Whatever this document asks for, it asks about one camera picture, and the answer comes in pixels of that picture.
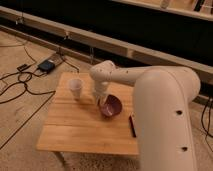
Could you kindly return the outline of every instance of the cable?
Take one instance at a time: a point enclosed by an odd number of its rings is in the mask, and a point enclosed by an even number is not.
[[[45,75],[45,73],[43,73],[41,75],[37,75],[37,74],[35,74],[36,71],[37,71],[37,69],[34,72],[15,72],[15,73],[12,73],[12,74],[9,74],[9,75],[6,75],[6,76],[3,76],[2,78],[0,78],[0,80],[4,80],[5,78],[11,77],[13,75],[18,75],[18,82],[15,82],[15,83],[13,83],[13,84],[11,84],[9,86],[7,85],[7,87],[4,88],[1,91],[0,96],[5,94],[13,86],[16,86],[18,84],[23,84],[24,85],[24,91],[23,92],[21,92],[19,95],[15,96],[15,97],[13,97],[11,99],[8,99],[8,100],[5,100],[5,101],[0,101],[0,104],[5,104],[5,103],[8,103],[8,102],[11,102],[11,101],[21,97],[25,92],[29,92],[32,95],[43,95],[43,94],[46,94],[46,93],[40,93],[40,94],[39,93],[33,93],[33,92],[29,91],[29,89],[28,89],[27,82],[29,82],[32,79],[33,76],[42,77],[43,75]],[[23,75],[28,75],[25,80],[21,79],[21,77]]]
[[[8,83],[7,83],[6,81],[4,81],[4,80],[1,80],[1,81],[4,83],[4,87],[0,90],[0,93],[1,93],[2,91],[4,91],[5,88],[8,86]]]
[[[25,46],[24,46],[24,51],[27,54],[27,56],[33,61],[33,63],[30,64],[30,66],[33,66],[33,65],[37,64],[37,61],[29,54],[29,52],[27,51]]]
[[[212,8],[211,8],[211,15],[213,14],[213,1],[212,1]]]
[[[198,11],[199,12],[201,10],[202,5],[204,4],[204,2],[205,2],[205,0],[198,0],[196,6],[194,8],[194,11]]]
[[[14,35],[15,39],[20,42],[20,44],[15,44],[15,45],[1,45],[0,48],[7,48],[7,47],[19,47],[19,46],[25,46],[28,42],[29,42],[29,39],[30,39],[30,36],[28,35],[28,38],[25,42],[22,42],[20,40],[17,39],[17,34]]]
[[[202,115],[201,115],[201,125],[202,125],[202,127],[203,127],[205,133],[206,133],[209,137],[213,138],[213,135],[209,133],[208,129],[206,129],[205,124],[204,124],[204,115],[205,115],[205,111],[206,111],[207,106],[209,105],[210,101],[211,101],[211,97],[209,97],[209,99],[208,99],[208,101],[206,102],[206,105],[205,105],[205,107],[204,107],[204,109],[203,109],[203,112],[202,112]]]
[[[24,1],[21,0],[21,18],[24,19]]]
[[[79,69],[78,67],[76,67],[75,65],[70,64],[69,62],[67,62],[67,61],[62,57],[63,54],[62,54],[62,52],[61,52],[61,44],[62,44],[62,43],[60,43],[60,45],[59,45],[59,47],[58,47],[58,52],[57,52],[57,53],[59,54],[61,60],[62,60],[63,62],[65,62],[67,65],[69,65],[70,67],[76,69],[76,72],[79,73],[79,72],[80,72],[80,69]]]
[[[53,95],[55,94],[55,91],[52,91],[51,94],[45,101],[44,103],[42,103],[41,106],[39,106],[35,112],[32,113],[32,115],[5,141],[5,143],[3,145],[1,145],[0,150],[2,150],[5,145],[8,144],[8,142],[28,123],[28,121],[30,121],[32,119],[33,116],[35,116],[35,114],[53,97]]]
[[[210,106],[209,106],[208,128],[207,128],[207,133],[206,133],[206,136],[205,136],[205,141],[206,141],[206,144],[208,145],[209,149],[213,153],[213,149],[208,142],[208,137],[209,137],[208,133],[209,133],[210,125],[211,125],[211,108],[212,108],[212,105],[213,105],[213,99],[212,99]]]

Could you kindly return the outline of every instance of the power adapter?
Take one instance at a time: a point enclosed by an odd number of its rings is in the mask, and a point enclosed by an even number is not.
[[[48,59],[41,62],[38,65],[38,69],[41,70],[42,72],[50,73],[58,65],[60,65],[63,62],[63,60],[64,59],[60,54],[54,53]]]

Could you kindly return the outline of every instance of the paper cup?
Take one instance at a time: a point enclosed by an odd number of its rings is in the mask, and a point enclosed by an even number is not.
[[[69,90],[72,92],[75,100],[79,100],[83,89],[83,81],[79,78],[74,78],[68,82]]]

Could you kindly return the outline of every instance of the table leg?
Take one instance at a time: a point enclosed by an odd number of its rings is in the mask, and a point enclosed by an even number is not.
[[[63,166],[65,166],[65,165],[66,165],[66,161],[65,161],[63,155],[62,155],[60,152],[55,152],[55,151],[53,151],[53,153],[54,153],[55,156],[58,158],[58,160],[61,162],[61,164],[62,164]]]

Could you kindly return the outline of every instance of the purple bowl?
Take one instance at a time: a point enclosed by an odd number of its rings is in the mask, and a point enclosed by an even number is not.
[[[100,103],[98,103],[98,106],[101,114],[107,117],[118,115],[122,111],[121,101],[116,96],[111,94],[108,95],[103,105],[100,105]]]

